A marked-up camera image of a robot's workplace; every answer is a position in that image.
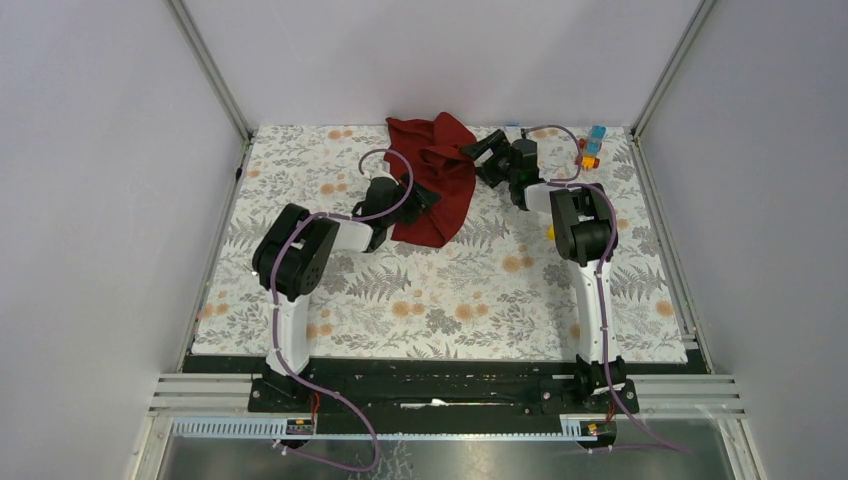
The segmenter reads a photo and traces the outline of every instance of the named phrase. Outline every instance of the cable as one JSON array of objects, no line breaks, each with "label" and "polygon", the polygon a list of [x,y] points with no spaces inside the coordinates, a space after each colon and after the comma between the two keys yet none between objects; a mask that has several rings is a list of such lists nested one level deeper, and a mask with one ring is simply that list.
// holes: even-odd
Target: cable
[{"label": "cable", "polygon": [[[401,161],[404,163],[404,165],[406,165],[406,168],[409,171],[409,183],[406,186],[406,192],[404,192],[401,199],[398,200],[398,202],[395,203],[394,205],[392,205],[391,207],[387,208],[386,210],[379,212],[379,213],[375,213],[374,215],[369,215],[367,217],[350,218],[350,217],[345,217],[343,215],[330,214],[330,213],[326,213],[326,212],[317,212],[317,213],[313,213],[313,214],[309,215],[308,217],[306,217],[306,219],[304,221],[302,221],[300,224],[298,224],[297,227],[295,227],[292,234],[289,236],[289,238],[286,239],[285,243],[283,243],[283,247],[280,249],[280,253],[277,254],[277,258],[274,259],[274,265],[271,267],[271,282],[270,282],[270,284],[271,284],[271,301],[273,303],[273,311],[271,313],[271,347],[274,350],[274,356],[277,358],[277,361],[280,362],[280,365],[283,367],[283,370],[285,370],[286,375],[293,378],[296,382],[298,382],[301,385],[303,385],[307,388],[310,388],[310,389],[312,389],[316,392],[323,393],[324,395],[328,395],[332,398],[335,398],[336,400],[338,400],[339,402],[344,404],[347,408],[349,408],[357,417],[359,417],[360,420],[362,420],[362,423],[365,425],[365,428],[368,430],[368,433],[371,435],[371,441],[374,444],[374,460],[367,467],[355,467],[355,466],[352,466],[352,465],[345,465],[343,463],[339,463],[339,462],[330,460],[328,458],[320,457],[318,455],[314,455],[314,454],[311,454],[311,453],[308,453],[308,452],[302,452],[302,451],[296,450],[296,449],[292,449],[291,452],[295,455],[298,455],[298,456],[301,456],[301,457],[304,457],[304,458],[309,458],[311,460],[315,460],[316,462],[320,462],[320,463],[323,463],[325,465],[329,465],[331,467],[336,467],[336,468],[339,468],[339,469],[342,469],[342,470],[346,470],[348,472],[356,472],[356,473],[364,473],[364,472],[371,471],[374,468],[376,468],[377,465],[380,464],[380,457],[381,457],[380,442],[377,439],[377,432],[374,430],[374,426],[371,425],[371,422],[368,421],[368,418],[365,416],[365,414],[362,413],[362,410],[357,408],[357,406],[354,405],[353,402],[351,402],[350,400],[343,397],[341,394],[339,394],[337,392],[333,392],[331,390],[328,390],[328,389],[326,389],[326,388],[324,388],[320,385],[316,385],[316,384],[310,382],[309,380],[306,380],[306,379],[298,376],[298,374],[295,373],[295,371],[292,370],[292,368],[286,362],[286,359],[283,357],[282,349],[280,347],[279,336],[277,335],[277,333],[280,330],[280,296],[279,296],[279,292],[277,292],[276,278],[277,278],[277,272],[280,270],[280,264],[282,263],[283,258],[286,256],[286,253],[288,252],[289,248],[291,248],[292,243],[294,243],[295,239],[298,238],[300,236],[300,234],[303,232],[303,230],[306,229],[306,227],[316,218],[320,218],[320,217],[348,218],[348,219],[353,220],[353,221],[365,222],[365,221],[368,221],[368,220],[373,220],[373,219],[376,219],[376,218],[384,217],[384,216],[392,213],[393,211],[400,208],[400,206],[403,204],[403,202],[405,202],[406,199],[409,198],[409,195],[412,193],[412,182],[413,182],[412,166],[409,164],[409,160],[407,160],[406,157],[404,157],[400,152],[397,152],[397,151],[389,149],[389,148],[378,148],[378,149],[371,150],[359,159],[359,171],[362,172],[362,162],[365,160],[365,157],[367,157],[367,156],[369,156],[373,153],[377,153],[377,152],[391,153],[392,155],[395,155],[396,157],[400,158]],[[288,451],[288,448],[283,447],[283,454],[285,454],[287,451]]]},{"label": "cable", "polygon": [[577,140],[577,137],[574,136],[574,134],[571,132],[571,130],[563,127],[562,125],[539,125],[538,127],[528,128],[528,129],[525,130],[525,132],[533,133],[536,130],[543,130],[545,128],[556,128],[557,130],[562,130],[563,132],[567,133],[568,136],[571,137],[572,140],[574,140],[574,146],[577,147],[577,172],[574,174],[574,176],[568,177],[568,178],[554,179],[554,180],[549,181],[548,183],[554,182],[554,183],[557,183],[557,184],[561,184],[561,183],[571,182],[571,181],[577,180],[577,177],[580,176],[580,172],[583,171],[583,152],[580,151],[580,141]]},{"label": "cable", "polygon": [[[562,186],[559,184],[552,184],[550,182],[548,182],[548,185],[554,187]],[[604,191],[594,185],[589,185],[588,183],[571,183],[564,186],[564,188],[569,187],[582,187],[592,190],[593,192],[597,193],[601,197],[601,199],[603,199],[604,203],[607,204],[607,208],[609,208],[610,211],[610,229],[612,230],[612,233],[610,234],[610,239],[607,242],[607,246],[604,249],[604,253],[601,254],[601,258],[598,259],[598,267],[595,270],[595,276],[598,279],[598,297],[601,303],[601,331],[603,332],[604,376],[607,380],[607,386],[609,387],[610,395],[612,396],[613,401],[618,406],[618,408],[624,413],[624,415],[627,416],[628,419],[630,419],[631,422],[633,422],[633,425],[635,425],[637,428],[639,428],[639,430],[642,430],[648,436],[660,443],[660,445],[646,445],[645,448],[665,448],[691,455],[693,453],[691,449],[672,443],[671,441],[666,440],[652,432],[641,420],[639,420],[632,413],[630,413],[630,410],[627,409],[627,407],[624,405],[624,402],[621,401],[621,398],[615,391],[615,388],[613,388],[612,374],[610,373],[609,368],[609,321],[607,319],[607,308],[604,302],[604,285],[603,282],[600,281],[600,279],[604,262],[607,261],[607,258],[609,258],[610,253],[612,253],[612,246],[615,245],[615,239],[618,236],[618,228],[616,225],[615,218],[615,208],[612,206],[612,202],[610,201],[609,197],[606,196]]]},{"label": "cable", "polygon": [[367,221],[374,220],[374,219],[377,219],[377,218],[380,218],[380,217],[385,217],[386,215],[388,215],[388,214],[394,212],[395,210],[397,210],[398,208],[400,208],[400,206],[403,205],[403,202],[405,202],[406,199],[409,198],[409,196],[412,194],[412,184],[413,184],[413,181],[414,181],[413,176],[412,176],[412,165],[409,164],[409,160],[407,160],[406,157],[404,157],[400,152],[398,152],[396,150],[392,150],[391,148],[375,148],[374,150],[370,150],[368,152],[365,152],[365,155],[362,155],[361,157],[359,157],[359,173],[365,175],[365,172],[362,171],[362,162],[364,162],[365,158],[368,157],[369,155],[371,155],[372,153],[378,153],[378,152],[391,153],[392,155],[398,157],[403,162],[403,164],[406,165],[406,171],[409,172],[409,182],[406,185],[406,191],[403,192],[403,196],[400,197],[400,200],[398,200],[397,203],[395,203],[391,207],[387,208],[386,210],[384,210],[380,213],[375,213],[374,215],[368,215],[367,217],[351,218],[351,220],[354,220],[354,221],[357,221],[357,222],[367,222]]},{"label": "cable", "polygon": [[615,402],[610,403],[610,408],[607,409],[607,416],[604,417],[604,425],[608,425],[615,416]]}]

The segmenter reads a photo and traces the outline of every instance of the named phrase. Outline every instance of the table surface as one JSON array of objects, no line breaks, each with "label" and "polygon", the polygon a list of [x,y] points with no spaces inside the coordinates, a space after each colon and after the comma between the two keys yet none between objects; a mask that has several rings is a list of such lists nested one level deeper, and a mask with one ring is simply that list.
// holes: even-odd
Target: table surface
[{"label": "table surface", "polygon": [[[483,138],[498,127],[469,127]],[[510,139],[517,128],[507,128]],[[586,129],[573,129],[585,135]],[[565,178],[576,149],[542,130],[545,178]],[[360,155],[389,144],[385,126],[265,126],[245,167],[225,243],[198,312],[194,354],[264,355],[269,294],[251,274],[251,258],[282,208],[349,213],[364,198]],[[622,128],[608,128],[599,182],[618,215],[612,278],[613,316],[625,360],[685,362],[660,247]],[[376,168],[380,155],[366,166]],[[546,237],[550,217],[523,212],[506,185],[477,182],[465,224],[443,248],[386,241],[372,254],[338,252],[309,306],[314,356],[565,360],[576,355],[580,327],[565,261]]]}]

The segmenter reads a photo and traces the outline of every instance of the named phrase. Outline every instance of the white wall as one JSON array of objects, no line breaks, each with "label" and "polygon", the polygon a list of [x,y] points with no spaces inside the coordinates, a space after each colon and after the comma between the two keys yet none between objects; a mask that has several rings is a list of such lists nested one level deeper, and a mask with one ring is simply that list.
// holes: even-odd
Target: white wall
[{"label": "white wall", "polygon": [[248,122],[639,114],[698,0],[188,0]]},{"label": "white wall", "polygon": [[772,480],[844,478],[848,4],[720,2],[645,136]]},{"label": "white wall", "polygon": [[120,478],[239,141],[164,1],[0,5],[0,478]]}]

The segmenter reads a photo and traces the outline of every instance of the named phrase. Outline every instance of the red cloth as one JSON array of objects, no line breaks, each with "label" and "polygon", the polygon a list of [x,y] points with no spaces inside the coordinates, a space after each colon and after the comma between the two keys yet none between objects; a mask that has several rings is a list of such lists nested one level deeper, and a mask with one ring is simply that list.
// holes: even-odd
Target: red cloth
[{"label": "red cloth", "polygon": [[[415,183],[442,196],[412,225],[396,224],[392,240],[440,248],[465,222],[476,175],[474,160],[459,153],[459,148],[477,139],[459,120],[445,112],[432,122],[387,118],[386,123],[391,148],[412,164]],[[406,173],[406,166],[399,158],[386,154],[385,159],[396,179]]]}]

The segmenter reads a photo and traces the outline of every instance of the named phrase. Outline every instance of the reflective metal surface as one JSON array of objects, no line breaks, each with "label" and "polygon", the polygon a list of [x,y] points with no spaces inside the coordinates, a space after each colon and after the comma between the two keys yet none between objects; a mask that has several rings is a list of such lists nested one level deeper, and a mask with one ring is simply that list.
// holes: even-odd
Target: reflective metal surface
[{"label": "reflective metal surface", "polygon": [[[664,450],[588,455],[567,442],[385,441],[380,467],[349,474],[272,450],[260,440],[172,438],[162,479],[709,479],[733,478],[716,427],[706,420],[653,421],[652,430],[693,448],[687,456]],[[646,443],[633,426],[619,422],[618,445]],[[314,441],[303,447],[334,460],[365,464],[364,441]]]}]

